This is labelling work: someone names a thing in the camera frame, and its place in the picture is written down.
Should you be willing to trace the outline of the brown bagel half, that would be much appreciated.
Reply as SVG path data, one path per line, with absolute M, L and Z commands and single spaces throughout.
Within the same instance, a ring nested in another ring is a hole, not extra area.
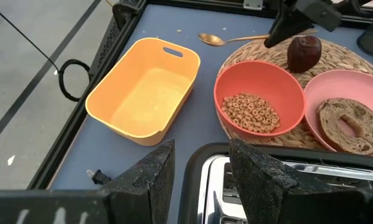
M 347 98 L 324 100 L 316 110 L 321 133 L 337 151 L 373 154 L 373 111 Z

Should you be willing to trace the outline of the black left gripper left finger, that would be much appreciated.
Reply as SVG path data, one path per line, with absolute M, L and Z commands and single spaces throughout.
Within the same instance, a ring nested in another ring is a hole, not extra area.
M 171 139 L 96 190 L 0 190 L 0 224 L 166 224 L 174 171 Z

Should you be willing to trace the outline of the toasted oat cereal heap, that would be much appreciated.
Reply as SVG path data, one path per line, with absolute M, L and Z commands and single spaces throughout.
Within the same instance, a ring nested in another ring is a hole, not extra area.
M 267 100 L 250 93 L 225 96 L 221 110 L 236 126 L 255 133 L 272 133 L 280 127 L 280 117 Z

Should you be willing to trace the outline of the gold metal spoon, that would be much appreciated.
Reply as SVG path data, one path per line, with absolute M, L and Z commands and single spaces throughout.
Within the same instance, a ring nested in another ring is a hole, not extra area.
M 270 38 L 269 34 L 265 35 L 254 35 L 254 36 L 247 36 L 247 37 L 238 37 L 234 39 L 229 39 L 229 40 L 223 40 L 220 37 L 214 35 L 214 34 L 205 34 L 205 33 L 200 33 L 198 35 L 198 38 L 205 44 L 214 46 L 214 47 L 221 47 L 225 46 L 231 42 L 241 42 L 245 40 L 267 40 Z

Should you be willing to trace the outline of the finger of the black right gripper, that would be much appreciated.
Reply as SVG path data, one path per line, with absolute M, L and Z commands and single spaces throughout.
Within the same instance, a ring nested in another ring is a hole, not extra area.
M 280 2 L 264 46 L 268 49 L 272 48 L 289 37 L 312 28 L 312 22 L 296 8 L 295 2 Z

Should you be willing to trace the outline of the silver metal bracket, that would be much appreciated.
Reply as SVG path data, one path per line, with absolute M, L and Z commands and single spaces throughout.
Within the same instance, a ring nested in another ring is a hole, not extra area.
M 264 0 L 243 0 L 243 7 L 249 10 L 262 10 Z

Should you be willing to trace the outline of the pink plastic plate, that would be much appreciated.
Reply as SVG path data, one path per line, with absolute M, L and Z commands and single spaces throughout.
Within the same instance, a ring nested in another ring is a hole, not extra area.
M 334 151 L 320 133 L 316 109 L 329 98 L 356 100 L 373 111 L 373 76 L 352 70 L 332 70 L 314 77 L 305 86 L 306 124 L 315 139 Z

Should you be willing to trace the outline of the round woven straw placemat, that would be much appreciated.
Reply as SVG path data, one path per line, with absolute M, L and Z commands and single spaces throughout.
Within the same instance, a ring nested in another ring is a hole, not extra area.
M 260 60 L 273 63 L 281 68 L 286 68 L 286 52 L 291 39 L 287 39 L 270 49 L 266 48 L 263 40 L 256 40 L 243 45 L 230 55 L 222 64 L 220 72 L 227 67 L 243 61 Z M 348 48 L 322 39 L 322 54 L 318 64 L 304 73 L 295 73 L 293 76 L 302 87 L 316 75 L 333 69 L 347 69 L 363 72 L 373 76 L 373 64 Z M 271 139 L 254 139 L 243 137 L 242 140 L 252 144 L 264 144 L 272 146 L 288 146 L 297 148 L 310 148 L 325 150 L 325 147 L 315 140 L 308 126 L 302 121 L 297 127 L 286 134 Z

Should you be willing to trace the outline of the coral plastic bowl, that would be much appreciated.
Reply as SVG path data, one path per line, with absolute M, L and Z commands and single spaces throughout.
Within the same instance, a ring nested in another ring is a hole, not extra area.
M 224 97 L 249 93 L 262 97 L 280 117 L 280 127 L 272 133 L 247 131 L 233 123 L 222 111 Z M 241 138 L 266 139 L 290 132 L 305 115 L 306 99 L 302 86 L 285 69 L 263 61 L 244 61 L 220 72 L 214 85 L 214 103 L 222 124 Z

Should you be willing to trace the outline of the dark red fruit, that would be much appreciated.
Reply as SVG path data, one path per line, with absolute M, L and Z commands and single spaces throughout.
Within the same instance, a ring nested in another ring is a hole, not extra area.
M 313 68 L 320 60 L 321 41 L 312 35 L 295 37 L 288 46 L 287 65 L 293 73 L 303 73 Z

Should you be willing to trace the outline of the black two-slot toaster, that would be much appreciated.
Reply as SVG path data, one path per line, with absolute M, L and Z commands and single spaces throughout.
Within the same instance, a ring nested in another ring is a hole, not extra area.
M 256 145 L 284 164 L 338 188 L 373 189 L 373 157 Z M 229 160 L 229 144 L 206 144 L 184 173 L 178 224 L 248 224 Z

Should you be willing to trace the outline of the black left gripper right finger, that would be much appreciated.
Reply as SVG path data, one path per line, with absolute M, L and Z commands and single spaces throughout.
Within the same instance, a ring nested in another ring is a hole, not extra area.
M 373 224 L 373 190 L 328 185 L 239 139 L 230 164 L 248 224 Z

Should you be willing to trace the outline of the yellow plastic bin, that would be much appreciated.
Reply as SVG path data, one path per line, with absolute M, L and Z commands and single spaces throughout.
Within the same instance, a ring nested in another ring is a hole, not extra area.
M 90 92 L 87 113 L 142 146 L 159 144 L 190 95 L 200 57 L 165 40 L 137 40 Z

